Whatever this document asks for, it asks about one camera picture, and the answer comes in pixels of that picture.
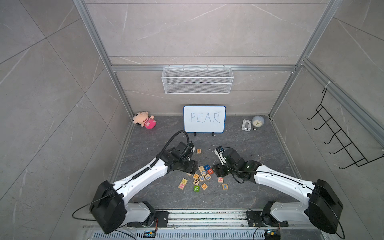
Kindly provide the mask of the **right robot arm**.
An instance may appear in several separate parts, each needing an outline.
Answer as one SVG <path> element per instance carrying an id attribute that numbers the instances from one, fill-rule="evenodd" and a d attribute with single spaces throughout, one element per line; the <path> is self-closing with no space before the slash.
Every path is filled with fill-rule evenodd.
<path id="1" fill-rule="evenodd" d="M 305 181 L 279 173 L 257 161 L 245 161 L 230 147 L 219 146 L 215 154 L 220 160 L 214 165 L 218 177 L 231 175 L 240 184 L 249 181 L 264 185 L 296 199 L 294 203 L 269 201 L 259 216 L 262 225 L 283 227 L 292 221 L 311 223 L 328 234 L 336 234 L 342 228 L 340 216 L 344 206 L 326 181 Z"/>

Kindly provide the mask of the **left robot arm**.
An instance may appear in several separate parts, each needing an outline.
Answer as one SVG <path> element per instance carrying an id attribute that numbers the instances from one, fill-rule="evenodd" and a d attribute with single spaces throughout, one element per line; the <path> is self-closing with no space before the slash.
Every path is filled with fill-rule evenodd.
<path id="1" fill-rule="evenodd" d="M 114 183 L 104 181 L 98 186 L 90 212 L 105 234 L 132 223 L 149 227 L 155 220 L 155 209 L 148 202 L 131 203 L 130 200 L 147 185 L 172 171 L 196 173 L 198 163 L 192 159 L 195 147 L 190 140 L 168 147 L 179 134 L 186 135 L 187 132 L 176 132 L 161 152 L 140 170 Z"/>

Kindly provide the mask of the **small white rectangular box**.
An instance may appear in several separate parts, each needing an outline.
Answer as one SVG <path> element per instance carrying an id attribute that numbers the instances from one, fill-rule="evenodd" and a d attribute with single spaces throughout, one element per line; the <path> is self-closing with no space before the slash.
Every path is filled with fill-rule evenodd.
<path id="1" fill-rule="evenodd" d="M 252 130 L 252 122 L 249 120 L 243 120 L 241 129 L 246 132 L 250 132 Z"/>

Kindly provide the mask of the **round white clock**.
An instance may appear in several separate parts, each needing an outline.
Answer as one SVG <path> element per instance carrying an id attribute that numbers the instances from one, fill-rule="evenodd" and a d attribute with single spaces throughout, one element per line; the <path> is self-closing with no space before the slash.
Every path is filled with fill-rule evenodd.
<path id="1" fill-rule="evenodd" d="M 265 119 L 262 116 L 254 116 L 252 119 L 252 125 L 255 128 L 261 128 L 265 124 Z"/>

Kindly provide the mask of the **pink plush toy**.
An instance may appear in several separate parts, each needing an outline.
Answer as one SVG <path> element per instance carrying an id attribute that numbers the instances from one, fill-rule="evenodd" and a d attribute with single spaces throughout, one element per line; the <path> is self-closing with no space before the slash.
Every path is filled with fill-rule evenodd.
<path id="1" fill-rule="evenodd" d="M 148 112 L 138 112 L 133 117 L 133 123 L 151 130 L 156 126 L 157 121 L 155 120 L 155 117 L 150 116 Z"/>

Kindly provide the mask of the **whiteboard with blue frame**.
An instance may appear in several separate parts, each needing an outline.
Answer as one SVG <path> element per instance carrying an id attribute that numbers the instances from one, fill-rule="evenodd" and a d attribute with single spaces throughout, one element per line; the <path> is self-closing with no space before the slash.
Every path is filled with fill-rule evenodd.
<path id="1" fill-rule="evenodd" d="M 184 106 L 184 131 L 187 133 L 223 133 L 226 112 L 225 106 Z"/>

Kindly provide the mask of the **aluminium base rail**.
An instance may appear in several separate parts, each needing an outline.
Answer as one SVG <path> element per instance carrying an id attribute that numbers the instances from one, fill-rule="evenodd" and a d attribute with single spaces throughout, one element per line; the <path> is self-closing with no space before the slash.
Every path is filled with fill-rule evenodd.
<path id="1" fill-rule="evenodd" d="M 335 240 L 310 223 L 262 223 L 261 210 L 161 210 L 150 227 L 131 224 L 106 234 L 86 226 L 80 240 Z"/>

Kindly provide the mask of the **black wall hook rack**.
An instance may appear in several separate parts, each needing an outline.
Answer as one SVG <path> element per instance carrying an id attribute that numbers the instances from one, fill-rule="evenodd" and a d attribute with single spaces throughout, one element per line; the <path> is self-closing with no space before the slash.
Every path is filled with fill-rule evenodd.
<path id="1" fill-rule="evenodd" d="M 307 120 L 311 121 L 313 119 L 319 118 L 322 121 L 322 124 L 318 127 L 314 127 L 315 131 L 319 131 L 322 128 L 326 127 L 331 133 L 331 137 L 327 142 L 324 142 L 325 145 L 329 145 L 332 142 L 336 142 L 340 145 L 340 147 L 333 151 L 329 152 L 330 155 L 336 155 L 340 152 L 344 152 L 347 154 L 348 159 L 351 161 L 348 165 L 344 167 L 339 167 L 340 170 L 345 170 L 349 167 L 362 167 L 368 165 L 377 160 L 381 160 L 384 158 L 384 154 L 381 154 L 379 157 L 369 160 L 363 152 L 357 147 L 357 145 L 352 141 L 349 137 L 348 133 L 343 129 L 343 127 L 336 121 L 336 119 L 332 116 L 332 114 L 326 109 L 323 104 L 325 96 L 327 94 L 327 89 L 324 88 L 322 90 L 322 98 L 319 105 L 316 107 L 315 113 L 307 118 Z"/>

